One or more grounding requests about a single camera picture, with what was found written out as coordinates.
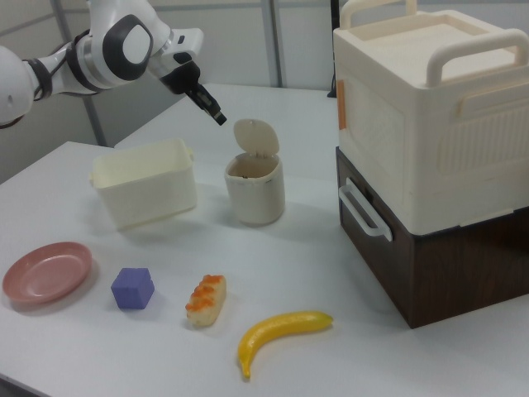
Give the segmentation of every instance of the toy bread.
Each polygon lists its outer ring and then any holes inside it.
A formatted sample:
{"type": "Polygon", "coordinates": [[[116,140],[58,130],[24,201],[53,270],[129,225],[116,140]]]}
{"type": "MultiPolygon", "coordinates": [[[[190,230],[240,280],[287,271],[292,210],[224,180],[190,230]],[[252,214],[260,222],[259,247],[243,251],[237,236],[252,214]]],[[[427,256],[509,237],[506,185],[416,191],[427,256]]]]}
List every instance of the toy bread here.
{"type": "Polygon", "coordinates": [[[205,275],[185,305],[189,322],[200,327],[212,325],[225,299],[226,278],[223,275],[205,275]]]}

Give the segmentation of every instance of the plate rim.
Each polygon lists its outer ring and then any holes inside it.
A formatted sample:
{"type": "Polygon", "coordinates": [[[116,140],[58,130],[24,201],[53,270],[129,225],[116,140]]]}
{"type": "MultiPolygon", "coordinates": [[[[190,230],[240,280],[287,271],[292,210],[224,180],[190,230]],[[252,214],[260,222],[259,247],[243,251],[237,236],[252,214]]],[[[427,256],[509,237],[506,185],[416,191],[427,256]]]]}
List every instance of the plate rim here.
{"type": "Polygon", "coordinates": [[[51,244],[46,244],[45,246],[40,246],[40,247],[38,247],[38,248],[36,248],[36,249],[34,249],[32,251],[27,252],[25,255],[23,255],[19,259],[17,259],[9,267],[9,269],[7,269],[7,272],[5,273],[5,275],[3,276],[3,279],[2,279],[2,291],[11,301],[17,302],[19,304],[45,304],[45,303],[48,303],[48,302],[63,298],[66,295],[68,295],[71,292],[73,292],[74,290],[76,290],[86,280],[86,278],[90,274],[90,271],[91,271],[92,266],[93,266],[92,262],[93,262],[92,252],[90,251],[90,249],[86,245],[84,245],[84,244],[82,244],[80,242],[65,241],[65,242],[53,242],[51,244]],[[63,245],[75,246],[77,250],[81,250],[81,251],[84,251],[84,252],[88,253],[88,260],[87,261],[85,261],[79,255],[75,255],[79,259],[81,259],[83,263],[87,262],[86,266],[85,266],[86,270],[84,271],[83,275],[81,277],[79,277],[79,279],[76,280],[75,283],[72,283],[72,285],[70,287],[68,287],[67,289],[61,290],[58,293],[50,294],[49,296],[47,296],[45,298],[27,297],[27,298],[22,298],[21,299],[21,298],[13,297],[13,295],[8,290],[9,277],[12,275],[13,272],[15,272],[16,268],[23,262],[23,260],[26,257],[28,257],[28,256],[30,256],[30,255],[38,252],[38,251],[42,251],[44,249],[49,249],[50,247],[53,247],[53,246],[63,246],[63,245]]]}

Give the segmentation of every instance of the pink plate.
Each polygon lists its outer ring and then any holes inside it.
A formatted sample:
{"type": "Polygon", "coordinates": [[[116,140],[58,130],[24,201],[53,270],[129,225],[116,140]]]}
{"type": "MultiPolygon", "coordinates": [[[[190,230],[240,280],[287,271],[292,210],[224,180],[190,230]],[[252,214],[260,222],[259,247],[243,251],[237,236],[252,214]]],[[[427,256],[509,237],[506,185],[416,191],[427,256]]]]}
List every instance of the pink plate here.
{"type": "Polygon", "coordinates": [[[57,242],[16,261],[3,278],[3,292],[15,302],[43,304],[79,287],[92,268],[92,253],[77,242],[57,242]]]}

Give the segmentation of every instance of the banana tip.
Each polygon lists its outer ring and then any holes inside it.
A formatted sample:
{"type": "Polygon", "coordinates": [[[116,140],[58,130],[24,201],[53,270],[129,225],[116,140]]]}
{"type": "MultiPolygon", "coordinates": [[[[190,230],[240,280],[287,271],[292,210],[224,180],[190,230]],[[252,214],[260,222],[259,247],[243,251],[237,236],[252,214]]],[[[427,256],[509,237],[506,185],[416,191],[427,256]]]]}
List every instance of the banana tip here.
{"type": "Polygon", "coordinates": [[[250,379],[250,365],[241,363],[242,375],[245,379],[250,379]]]}

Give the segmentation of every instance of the basket handle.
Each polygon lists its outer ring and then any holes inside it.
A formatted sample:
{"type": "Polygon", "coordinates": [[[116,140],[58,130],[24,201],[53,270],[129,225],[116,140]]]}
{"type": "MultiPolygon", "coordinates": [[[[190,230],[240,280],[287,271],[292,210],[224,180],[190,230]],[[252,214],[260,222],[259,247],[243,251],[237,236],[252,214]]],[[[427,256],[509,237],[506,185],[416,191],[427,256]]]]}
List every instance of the basket handle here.
{"type": "Polygon", "coordinates": [[[443,66],[454,58],[480,52],[517,47],[513,66],[529,63],[529,36],[519,29],[507,29],[499,33],[485,33],[455,44],[444,45],[433,53],[427,66],[427,87],[436,87],[442,81],[443,66]]]}
{"type": "MultiPolygon", "coordinates": [[[[341,9],[340,29],[351,28],[350,18],[355,12],[400,1],[401,0],[349,0],[341,9]]],[[[417,0],[406,0],[406,14],[417,14],[417,0]]]]}

